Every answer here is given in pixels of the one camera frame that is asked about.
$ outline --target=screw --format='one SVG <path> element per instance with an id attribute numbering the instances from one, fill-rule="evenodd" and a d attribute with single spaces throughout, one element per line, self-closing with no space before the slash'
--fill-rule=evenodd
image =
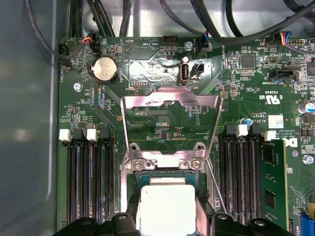
<path id="1" fill-rule="evenodd" d="M 259 225 L 259 226 L 264 226 L 265 225 L 265 223 L 262 222 L 261 220 L 255 220 L 255 224 Z"/>
<path id="2" fill-rule="evenodd" d="M 192 42 L 186 42 L 185 44 L 184 44 L 184 48 L 185 48 L 185 50 L 187 50 L 187 51 L 191 51 L 192 49 L 193 49 L 193 43 Z"/>
<path id="3" fill-rule="evenodd" d="M 314 158 L 311 155 L 305 155 L 303 157 L 303 162 L 307 165 L 314 163 Z"/>
<path id="4" fill-rule="evenodd" d="M 201 168 L 201 162 L 199 160 L 193 160 L 191 165 L 194 169 L 199 170 Z"/>
<path id="5" fill-rule="evenodd" d="M 73 89 L 74 89 L 74 91 L 76 91 L 76 92 L 81 92 L 82 89 L 83 89 L 83 86 L 82 86 L 82 84 L 80 84 L 80 83 L 75 83 L 75 84 L 73 85 Z"/>
<path id="6" fill-rule="evenodd" d="M 133 163 L 133 167 L 137 171 L 143 170 L 144 169 L 144 163 L 142 161 L 135 161 Z"/>
<path id="7" fill-rule="evenodd" d="M 227 216 L 223 215 L 223 214 L 220 214 L 220 215 L 218 215 L 218 218 L 221 219 L 221 220 L 226 220 Z"/>

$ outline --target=capacitor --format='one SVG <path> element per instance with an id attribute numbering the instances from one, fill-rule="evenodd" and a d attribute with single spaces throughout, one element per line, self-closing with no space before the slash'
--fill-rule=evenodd
<path id="1" fill-rule="evenodd" d="M 103 84 L 114 82 L 118 78 L 118 66 L 109 57 L 102 57 L 89 66 L 89 73 Z"/>
<path id="2" fill-rule="evenodd" d="M 311 103 L 311 102 L 301 103 L 297 110 L 301 114 L 312 113 L 315 111 L 315 105 L 314 105 L 314 103 Z"/>
<path id="3" fill-rule="evenodd" d="M 252 121 L 252 119 L 242 118 L 242 119 L 240 120 L 240 124 L 245 124 L 245 125 L 247 125 L 248 127 L 250 127 L 250 126 L 252 126 L 253 121 Z"/>

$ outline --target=green circuit board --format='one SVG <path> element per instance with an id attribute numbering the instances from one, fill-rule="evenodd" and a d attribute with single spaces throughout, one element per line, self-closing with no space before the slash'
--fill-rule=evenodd
<path id="1" fill-rule="evenodd" d="M 72 51 L 82 39 L 64 39 Z M 87 44 L 71 60 L 71 66 L 60 70 L 59 129 L 97 128 L 110 130 L 113 145 L 113 211 L 120 210 L 119 164 L 126 151 L 120 99 L 126 95 L 148 95 L 160 87 L 178 86 L 179 64 L 189 57 L 188 65 L 204 64 L 204 72 L 183 85 L 195 94 L 219 94 L 223 99 L 217 134 L 225 125 L 237 126 L 242 119 L 259 124 L 261 132 L 275 130 L 277 139 L 277 166 L 271 169 L 262 163 L 263 215 L 299 234 L 299 215 L 307 210 L 307 199 L 315 194 L 315 164 L 305 164 L 306 154 L 315 154 L 312 115 L 298 112 L 303 102 L 314 102 L 315 72 L 311 56 L 304 56 L 281 45 L 267 45 L 259 39 L 242 46 L 219 46 L 210 40 L 208 48 L 201 49 L 198 38 L 179 37 L 175 44 L 166 46 L 162 37 L 101 38 L 103 57 L 111 57 L 119 67 L 119 77 L 111 84 L 100 84 L 88 72 L 95 55 Z M 192 42 L 187 51 L 185 42 Z M 314 50 L 310 39 L 291 39 L 290 44 Z M 270 79 L 273 71 L 282 68 L 296 73 L 295 79 Z M 83 87 L 74 90 L 75 83 Z M 215 114 L 207 107 L 182 107 L 178 102 L 165 101 L 160 107 L 139 107 L 127 112 L 126 120 L 130 143 L 141 150 L 159 150 L 174 153 L 192 149 L 196 142 L 208 141 L 211 120 Z M 301 137 L 301 129 L 309 135 Z M 216 171 L 218 161 L 217 134 L 212 148 Z M 67 149 L 59 145 L 58 229 L 66 221 Z"/>

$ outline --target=ram slot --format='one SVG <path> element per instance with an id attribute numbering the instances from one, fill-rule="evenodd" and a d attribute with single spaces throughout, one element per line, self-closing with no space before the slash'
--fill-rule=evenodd
<path id="1" fill-rule="evenodd" d="M 262 217 L 261 199 L 260 199 L 260 166 L 259 160 L 262 156 L 262 148 L 260 142 L 252 142 L 252 156 L 253 156 L 253 179 L 254 179 L 254 204 L 255 204 L 255 218 Z"/>
<path id="2" fill-rule="evenodd" d="M 231 149 L 230 149 L 230 160 L 231 160 L 231 198 L 232 198 L 232 215 L 238 219 L 239 217 L 239 196 L 237 194 L 238 184 L 237 184 L 237 159 L 236 154 L 236 142 L 231 142 Z"/>
<path id="3" fill-rule="evenodd" d="M 79 196 L 80 196 L 80 217 L 89 216 L 89 147 L 81 147 L 81 154 L 78 159 L 79 162 Z"/>
<path id="4" fill-rule="evenodd" d="M 245 223 L 244 219 L 244 172 L 243 172 L 243 144 L 241 142 L 236 143 L 236 195 L 237 195 L 237 209 L 238 217 L 237 221 L 241 224 Z"/>
<path id="5" fill-rule="evenodd" d="M 219 187 L 223 197 L 225 208 L 230 212 L 230 199 L 229 199 L 229 175 L 230 175 L 230 142 L 228 140 L 222 140 L 219 142 Z"/>
<path id="6" fill-rule="evenodd" d="M 250 211 L 250 202 L 249 202 L 249 152 L 248 152 L 249 143 L 247 141 L 242 142 L 242 172 L 243 172 L 243 206 L 244 206 L 244 224 L 247 224 L 251 218 L 251 211 Z"/>
<path id="7" fill-rule="evenodd" d="M 96 146 L 93 150 L 93 210 L 92 216 L 97 223 L 102 223 L 102 146 Z"/>
<path id="8" fill-rule="evenodd" d="M 104 207 L 104 217 L 106 218 L 110 214 L 112 214 L 115 209 L 114 209 L 114 197 L 115 197 L 115 164 L 114 164 L 114 150 L 113 148 L 108 145 L 106 147 L 106 156 L 105 156 L 105 166 L 104 166 L 104 171 L 105 171 L 105 179 L 104 179 L 104 184 L 105 184 L 105 192 L 104 196 L 105 198 L 105 207 Z"/>
<path id="9" fill-rule="evenodd" d="M 67 224 L 75 220 L 75 163 L 74 163 L 75 150 L 74 147 L 67 147 Z"/>

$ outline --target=mounting hole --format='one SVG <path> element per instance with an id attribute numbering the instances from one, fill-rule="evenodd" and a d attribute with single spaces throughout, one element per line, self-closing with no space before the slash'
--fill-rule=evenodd
<path id="1" fill-rule="evenodd" d="M 90 224 L 91 224 L 91 221 L 89 221 L 89 220 L 82 222 L 82 225 L 90 225 Z"/>
<path id="2" fill-rule="evenodd" d="M 118 216 L 118 219 L 120 219 L 120 220 L 123 220 L 123 219 L 126 219 L 126 218 L 127 218 L 126 215 L 119 215 L 119 216 Z"/>

